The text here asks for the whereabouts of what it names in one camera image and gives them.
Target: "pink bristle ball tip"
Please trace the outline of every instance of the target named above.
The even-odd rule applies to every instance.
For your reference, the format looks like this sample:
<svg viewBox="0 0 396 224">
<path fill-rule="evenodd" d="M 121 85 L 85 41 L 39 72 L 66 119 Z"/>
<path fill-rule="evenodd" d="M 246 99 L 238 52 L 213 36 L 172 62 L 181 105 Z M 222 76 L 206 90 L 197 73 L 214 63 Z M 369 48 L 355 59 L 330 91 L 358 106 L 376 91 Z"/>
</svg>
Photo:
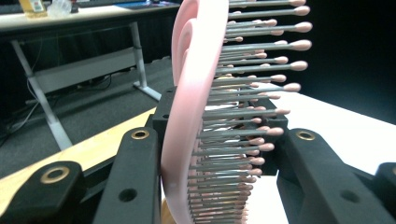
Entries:
<svg viewBox="0 0 396 224">
<path fill-rule="evenodd" d="M 304 71 L 308 67 L 308 63 L 304 61 L 291 63 L 290 65 L 291 65 L 291 70 L 293 71 Z"/>
<path fill-rule="evenodd" d="M 309 11 L 311 11 L 311 8 L 303 6 L 303 7 L 297 7 L 294 9 L 295 15 L 296 16 L 306 16 Z"/>
<path fill-rule="evenodd" d="M 294 50 L 308 50 L 312 47 L 312 42 L 309 40 L 298 40 L 290 43 Z"/>
<path fill-rule="evenodd" d="M 312 23 L 311 22 L 300 22 L 295 25 L 296 29 L 300 33 L 306 33 L 312 30 Z"/>
<path fill-rule="evenodd" d="M 305 4 L 305 0 L 289 0 L 290 5 L 293 7 L 300 7 L 303 6 Z"/>
</svg>

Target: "pink hairbrush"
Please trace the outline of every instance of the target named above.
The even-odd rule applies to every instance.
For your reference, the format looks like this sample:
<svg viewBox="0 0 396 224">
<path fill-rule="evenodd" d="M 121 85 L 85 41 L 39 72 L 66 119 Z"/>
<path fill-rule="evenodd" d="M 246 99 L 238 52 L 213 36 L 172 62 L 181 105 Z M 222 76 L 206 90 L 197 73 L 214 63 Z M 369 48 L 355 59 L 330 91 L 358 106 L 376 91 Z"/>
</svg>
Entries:
<svg viewBox="0 0 396 224">
<path fill-rule="evenodd" d="M 262 120 L 289 110 L 246 106 L 258 99 L 277 99 L 272 91 L 298 91 L 285 76 L 234 77 L 235 74 L 277 70 L 305 70 L 305 62 L 287 64 L 286 57 L 267 58 L 268 50 L 309 49 L 301 40 L 243 44 L 254 35 L 308 32 L 312 25 L 276 26 L 275 20 L 251 18 L 306 15 L 304 0 L 244 1 L 185 0 L 177 13 L 172 53 L 177 86 L 163 142 L 163 188 L 171 214 L 180 224 L 245 223 L 245 204 L 252 183 L 261 175 L 260 151 L 272 150 L 265 136 L 281 135 L 280 128 L 260 126 Z M 292 6 L 292 9 L 233 12 L 234 7 Z M 236 43 L 223 46 L 223 43 Z M 257 125 L 246 129 L 246 125 Z"/>
</svg>

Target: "wooden table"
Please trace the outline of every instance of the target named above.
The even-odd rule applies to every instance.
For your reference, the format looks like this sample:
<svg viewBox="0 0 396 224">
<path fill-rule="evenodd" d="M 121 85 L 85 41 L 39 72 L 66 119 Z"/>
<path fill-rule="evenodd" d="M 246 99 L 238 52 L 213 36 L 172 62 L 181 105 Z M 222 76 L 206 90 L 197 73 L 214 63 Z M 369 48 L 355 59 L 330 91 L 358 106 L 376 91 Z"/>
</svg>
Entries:
<svg viewBox="0 0 396 224">
<path fill-rule="evenodd" d="M 87 170 L 101 161 L 115 156 L 122 136 L 133 128 L 144 127 L 149 115 L 154 114 L 154 112 L 155 108 L 150 109 L 66 150 L 0 179 L 0 214 L 4 213 L 21 185 L 42 166 L 55 161 L 76 161 L 81 165 L 82 170 Z"/>
</svg>

